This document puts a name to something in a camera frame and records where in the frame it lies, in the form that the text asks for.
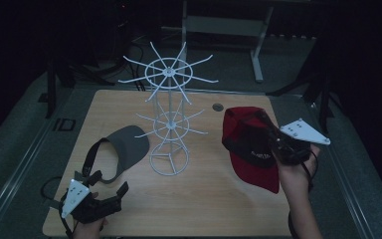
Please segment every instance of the white wire rack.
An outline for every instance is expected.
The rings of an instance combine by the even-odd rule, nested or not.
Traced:
[[[187,167],[189,150],[183,141],[183,137],[189,131],[202,134],[207,133],[190,127],[190,120],[203,111],[189,117],[185,115],[185,103],[191,105],[191,101],[186,94],[185,86],[192,80],[206,83],[218,82],[195,77],[192,69],[193,66],[210,60],[213,55],[193,64],[188,64],[180,59],[184,52],[185,45],[186,43],[184,43],[176,58],[162,58],[153,44],[150,43],[151,48],[157,55],[157,59],[148,65],[124,57],[130,63],[145,67],[144,77],[126,81],[119,80],[120,83],[146,80],[150,84],[151,95],[146,101],[153,102],[154,117],[138,116],[146,120],[151,120],[153,122],[153,131],[138,135],[137,137],[155,133],[161,138],[161,143],[150,153],[151,167],[161,175],[176,175]],[[164,108],[159,101],[158,94],[161,93],[159,90],[164,90],[163,93],[168,94],[167,109]],[[179,91],[181,93],[181,99],[179,101],[173,99],[173,91]],[[157,160],[168,163],[156,163]]]

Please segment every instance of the cable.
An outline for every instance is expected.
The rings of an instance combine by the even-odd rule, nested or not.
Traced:
[[[49,200],[54,200],[54,198],[52,198],[51,196],[46,195],[46,193],[45,193],[45,187],[46,187],[51,181],[56,180],[56,179],[61,180],[62,177],[61,177],[61,176],[51,177],[51,178],[49,178],[49,179],[42,185],[42,187],[40,188],[40,194],[42,195],[42,197],[44,197],[44,198],[46,198],[46,199],[49,199]]]
[[[65,233],[67,234],[68,238],[72,239],[73,238],[73,231],[70,229],[70,226],[68,225],[65,218],[62,217],[62,210],[63,210],[65,199],[67,199],[67,194],[68,194],[68,191],[64,194],[64,196],[61,197],[61,201],[60,201],[59,207],[58,207],[58,212],[59,212],[59,216],[61,218],[62,224],[64,225],[64,227],[66,229]]]
[[[136,48],[138,48],[138,49],[140,50],[141,54],[140,54],[140,57],[139,57],[138,62],[141,62],[141,61],[142,61],[142,58],[143,58],[143,56],[144,56],[144,51],[143,51],[143,49],[142,49],[138,44],[135,44],[135,43],[132,43],[132,42],[131,42],[131,46],[132,46],[132,47],[136,47]],[[129,68],[131,69],[132,77],[133,77],[134,79],[139,78],[139,71],[138,71],[138,70],[139,70],[139,65],[137,64],[136,67],[135,67],[135,69],[133,68],[133,66],[132,66],[132,64],[131,64],[130,62],[128,62],[128,65],[129,65]],[[137,90],[138,90],[138,91],[143,91],[143,92],[145,92],[145,86],[144,86],[144,84],[142,83],[142,81],[135,81],[134,84],[135,84],[135,86],[137,87]]]
[[[312,181],[314,180],[314,177],[318,171],[318,158],[317,158],[317,155],[315,155],[315,153],[312,150],[309,150],[309,152],[314,156],[314,159],[315,159],[314,172],[310,173],[303,161],[300,162],[300,165],[302,166],[303,170],[305,171],[305,173],[309,177],[309,179],[308,179],[308,191],[311,191],[311,189],[314,187],[314,184],[312,183]]]
[[[77,221],[77,222],[76,222],[76,225],[74,225],[74,228],[73,228],[73,234],[74,234],[74,232],[76,231],[77,226],[79,225],[79,222],[80,222],[80,221]]]

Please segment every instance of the table top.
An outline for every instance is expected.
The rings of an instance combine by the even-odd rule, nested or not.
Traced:
[[[173,93],[176,110],[181,94]],[[153,103],[146,100],[150,92],[97,91],[73,149],[55,199],[66,192],[75,171],[81,171],[90,147],[102,137],[128,125],[138,125],[145,132],[153,131]],[[282,191],[273,194],[242,181],[234,172],[229,151],[221,143],[224,111],[216,112],[213,104],[231,107],[260,107],[272,121],[276,118],[269,98],[237,94],[188,93],[192,105],[184,104],[184,113],[193,116],[183,138],[189,150],[184,171],[173,176],[155,172],[147,155],[125,171],[114,183],[97,183],[97,199],[115,196],[127,181],[129,190],[122,198],[122,210],[107,217],[109,224],[102,236],[280,236],[289,235],[288,205]],[[158,93],[158,100],[167,109],[167,93]],[[149,136],[151,152],[162,142],[154,133]],[[114,148],[102,144],[94,170],[103,178],[115,175],[117,155]],[[73,225],[71,216],[69,225]],[[63,236],[65,229],[58,211],[51,208],[43,226],[48,236]]]

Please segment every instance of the red baseball cap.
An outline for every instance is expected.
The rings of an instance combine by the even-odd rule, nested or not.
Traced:
[[[243,181],[273,193],[279,192],[280,182],[269,140],[278,131],[264,109],[237,107],[225,110],[222,144],[230,152],[235,172]]]

